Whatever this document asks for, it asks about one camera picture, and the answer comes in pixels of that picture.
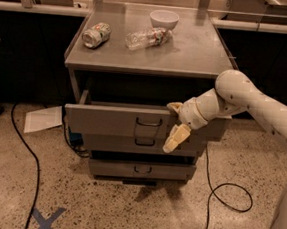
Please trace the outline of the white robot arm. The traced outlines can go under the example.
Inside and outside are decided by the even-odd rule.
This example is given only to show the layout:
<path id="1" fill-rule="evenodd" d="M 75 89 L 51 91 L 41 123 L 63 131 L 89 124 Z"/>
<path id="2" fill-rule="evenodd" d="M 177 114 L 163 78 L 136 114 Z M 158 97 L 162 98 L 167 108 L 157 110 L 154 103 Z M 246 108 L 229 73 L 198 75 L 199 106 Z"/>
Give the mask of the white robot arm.
<path id="1" fill-rule="evenodd" d="M 169 103 L 167 107 L 176 112 L 180 123 L 172 127 L 164 143 L 166 153 L 174 151 L 191 131 L 206 126 L 209 121 L 244 111 L 287 150 L 287 106 L 260 92 L 240 71 L 224 71 L 208 92 L 183 103 Z M 270 229 L 287 229 L 287 185 L 278 201 Z"/>

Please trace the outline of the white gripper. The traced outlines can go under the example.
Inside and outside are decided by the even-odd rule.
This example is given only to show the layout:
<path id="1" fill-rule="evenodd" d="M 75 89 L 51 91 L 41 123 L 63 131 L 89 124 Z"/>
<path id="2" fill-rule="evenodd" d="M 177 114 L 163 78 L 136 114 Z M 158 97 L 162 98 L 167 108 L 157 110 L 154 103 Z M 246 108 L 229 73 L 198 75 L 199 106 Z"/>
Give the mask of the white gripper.
<path id="1" fill-rule="evenodd" d="M 200 129 L 208 124 L 201 115 L 195 98 L 184 103 L 172 102 L 166 105 L 170 111 L 178 114 L 181 125 L 175 124 L 163 145 L 165 153 L 174 151 L 184 140 L 190 136 L 191 130 Z"/>

